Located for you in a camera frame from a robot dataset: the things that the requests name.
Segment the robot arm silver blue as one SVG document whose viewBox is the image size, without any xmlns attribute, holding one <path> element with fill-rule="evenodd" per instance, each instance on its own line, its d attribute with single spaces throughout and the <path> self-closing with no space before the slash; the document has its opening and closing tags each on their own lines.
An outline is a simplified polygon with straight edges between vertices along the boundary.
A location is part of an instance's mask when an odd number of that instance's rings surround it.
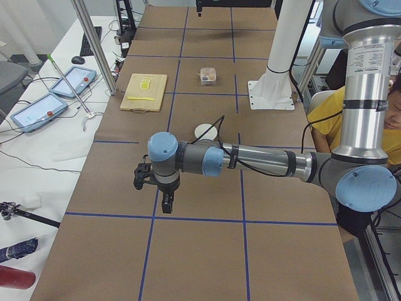
<svg viewBox="0 0 401 301">
<path fill-rule="evenodd" d="M 296 154 L 288 150 L 227 144 L 219 140 L 179 141 L 168 132 L 148 140 L 134 185 L 158 187 L 162 210 L 172 212 L 183 172 L 218 176 L 223 168 L 250 169 L 266 176 L 297 177 L 322 187 L 342 205 L 376 211 L 394 198 L 398 181 L 382 149 L 393 44 L 400 34 L 399 1 L 325 1 L 321 41 L 348 47 L 345 98 L 338 147 Z"/>
</svg>

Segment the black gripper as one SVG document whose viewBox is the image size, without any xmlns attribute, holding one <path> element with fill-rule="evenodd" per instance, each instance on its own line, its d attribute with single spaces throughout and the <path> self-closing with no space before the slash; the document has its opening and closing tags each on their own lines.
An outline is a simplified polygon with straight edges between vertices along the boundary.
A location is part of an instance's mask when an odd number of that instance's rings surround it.
<svg viewBox="0 0 401 301">
<path fill-rule="evenodd" d="M 174 191 L 176 191 L 180 186 L 180 177 L 177 177 L 174 180 L 162 177 L 156 179 L 156 181 L 158 189 L 163 192 L 162 212 L 165 214 L 171 214 L 173 211 Z"/>
</svg>

